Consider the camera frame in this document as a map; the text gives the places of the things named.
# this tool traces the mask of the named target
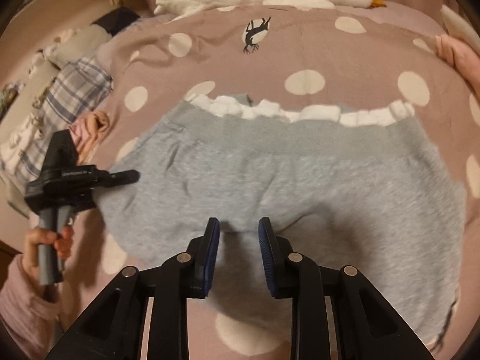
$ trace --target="pink cloth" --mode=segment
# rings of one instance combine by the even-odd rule
[[[435,36],[438,56],[455,68],[480,99],[480,56],[466,43],[449,35]]]
[[[87,162],[109,127],[109,117],[103,111],[86,112],[68,127],[78,152],[78,165]]]
[[[0,292],[0,318],[27,357],[40,360],[47,355],[60,303],[47,302],[35,293],[23,270],[22,257],[16,256],[9,266],[8,279]]]

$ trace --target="hand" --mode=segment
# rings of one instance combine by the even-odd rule
[[[58,256],[62,260],[66,260],[71,255],[71,245],[74,230],[70,226],[66,226],[61,231],[61,237],[58,238],[54,231],[35,228],[27,232],[25,237],[25,253],[23,254],[22,266],[28,276],[30,283],[39,296],[43,296],[45,286],[39,284],[39,268],[38,268],[38,245],[53,245],[57,250]]]

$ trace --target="pink sleeve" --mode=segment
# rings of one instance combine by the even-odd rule
[[[50,303],[33,290],[22,267],[22,255],[9,266],[0,292],[0,318],[8,333],[29,359],[44,359],[53,334],[59,302]]]

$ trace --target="plaid fabric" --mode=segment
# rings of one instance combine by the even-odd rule
[[[39,176],[52,134],[68,128],[84,112],[94,110],[110,93],[111,81],[93,56],[69,63],[60,71],[39,112],[43,138],[30,142],[15,171],[21,185]]]

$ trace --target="metal pin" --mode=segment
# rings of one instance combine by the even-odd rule
[[[191,260],[191,256],[190,256],[188,253],[180,253],[180,254],[177,256],[177,260],[178,260],[180,263],[187,263],[188,261]]]
[[[343,268],[343,271],[345,272],[345,274],[349,276],[356,276],[358,273],[357,268],[351,265],[348,265],[345,268]]]
[[[293,261],[294,263],[299,263],[303,260],[303,256],[300,253],[290,253],[289,260]]]
[[[126,266],[125,268],[122,269],[121,273],[126,278],[129,278],[130,276],[135,275],[137,273],[137,270],[134,266]]]

